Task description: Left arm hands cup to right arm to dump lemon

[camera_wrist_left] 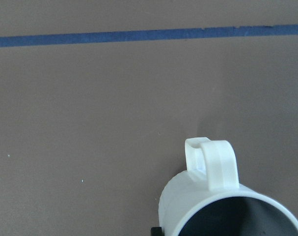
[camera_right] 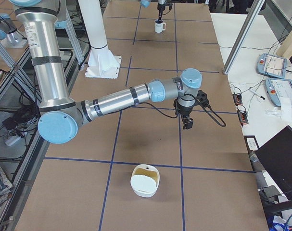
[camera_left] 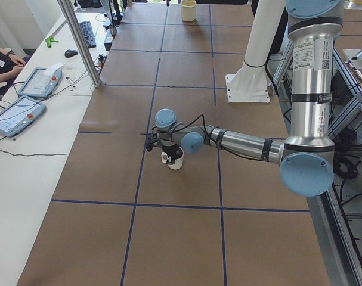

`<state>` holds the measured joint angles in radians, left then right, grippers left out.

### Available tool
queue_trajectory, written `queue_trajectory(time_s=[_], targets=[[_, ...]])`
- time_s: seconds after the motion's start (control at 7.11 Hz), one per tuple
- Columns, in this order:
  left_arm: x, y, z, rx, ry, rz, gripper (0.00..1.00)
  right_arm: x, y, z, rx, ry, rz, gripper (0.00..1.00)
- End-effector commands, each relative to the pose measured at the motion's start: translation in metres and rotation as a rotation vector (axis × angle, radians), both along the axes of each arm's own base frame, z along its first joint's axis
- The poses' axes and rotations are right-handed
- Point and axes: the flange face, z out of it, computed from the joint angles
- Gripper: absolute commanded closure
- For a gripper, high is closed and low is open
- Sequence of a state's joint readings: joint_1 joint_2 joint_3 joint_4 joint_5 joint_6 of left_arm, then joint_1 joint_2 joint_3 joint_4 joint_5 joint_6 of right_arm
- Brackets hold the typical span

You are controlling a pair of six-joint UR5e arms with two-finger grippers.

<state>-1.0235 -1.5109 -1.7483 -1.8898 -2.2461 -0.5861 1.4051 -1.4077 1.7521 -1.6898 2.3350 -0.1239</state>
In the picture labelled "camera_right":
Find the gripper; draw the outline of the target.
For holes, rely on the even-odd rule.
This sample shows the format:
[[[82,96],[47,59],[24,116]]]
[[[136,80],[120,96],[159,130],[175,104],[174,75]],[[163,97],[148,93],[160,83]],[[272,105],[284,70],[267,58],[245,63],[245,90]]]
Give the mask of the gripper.
[[[193,127],[193,119],[190,118],[190,113],[195,106],[195,100],[185,101],[184,105],[176,100],[176,115],[182,117],[183,129],[191,129]]]
[[[172,2],[170,0],[158,0],[157,3],[158,3],[157,9],[159,10],[158,22],[162,22],[163,11],[165,10],[166,7],[168,7],[168,9],[171,10]]]

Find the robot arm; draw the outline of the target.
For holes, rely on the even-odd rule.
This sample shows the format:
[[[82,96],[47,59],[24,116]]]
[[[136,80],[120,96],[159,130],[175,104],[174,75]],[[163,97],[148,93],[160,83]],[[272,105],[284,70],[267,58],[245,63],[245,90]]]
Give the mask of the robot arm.
[[[106,86],[117,78],[121,57],[108,48],[100,3],[81,0],[79,7],[90,42],[90,56],[84,77],[77,78],[73,94],[69,94],[59,44],[55,32],[60,18],[61,0],[14,0],[16,18],[24,25],[32,65],[37,76],[42,101],[38,131],[43,139],[54,144],[72,140],[80,128],[96,118],[119,112],[145,101],[176,101],[176,114],[182,117],[185,129],[192,127],[190,113],[197,103],[202,74],[193,68],[180,76],[155,79],[93,100],[83,100],[99,84]]]
[[[140,5],[144,8],[150,6],[152,0],[140,0]],[[172,8],[173,3],[170,0],[157,0],[157,10],[158,10],[158,22],[162,22],[163,15],[168,14]]]

